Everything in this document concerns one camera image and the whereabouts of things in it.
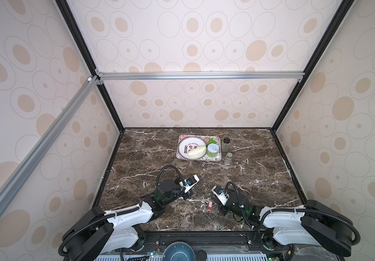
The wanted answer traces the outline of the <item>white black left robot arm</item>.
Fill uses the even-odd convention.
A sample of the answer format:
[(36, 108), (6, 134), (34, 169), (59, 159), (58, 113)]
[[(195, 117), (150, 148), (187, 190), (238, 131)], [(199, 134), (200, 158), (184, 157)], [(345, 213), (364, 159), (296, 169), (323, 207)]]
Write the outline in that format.
[(140, 225), (158, 219), (172, 202), (189, 199), (199, 181), (197, 175), (185, 179), (177, 167), (165, 165), (155, 191), (141, 197), (138, 204), (115, 211), (91, 208), (63, 235), (58, 254), (66, 261), (94, 261), (117, 249), (142, 249), (145, 233)]

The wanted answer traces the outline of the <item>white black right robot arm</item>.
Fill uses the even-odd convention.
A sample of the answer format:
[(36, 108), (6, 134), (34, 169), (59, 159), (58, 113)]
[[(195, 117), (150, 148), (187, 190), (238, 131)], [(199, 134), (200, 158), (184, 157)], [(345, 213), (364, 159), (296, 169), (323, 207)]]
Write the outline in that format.
[(268, 250), (278, 245), (314, 245), (349, 257), (361, 240), (351, 220), (316, 200), (290, 208), (255, 206), (233, 182), (224, 188), (214, 186), (212, 193), (220, 202), (220, 212), (238, 216), (255, 232), (252, 240)]

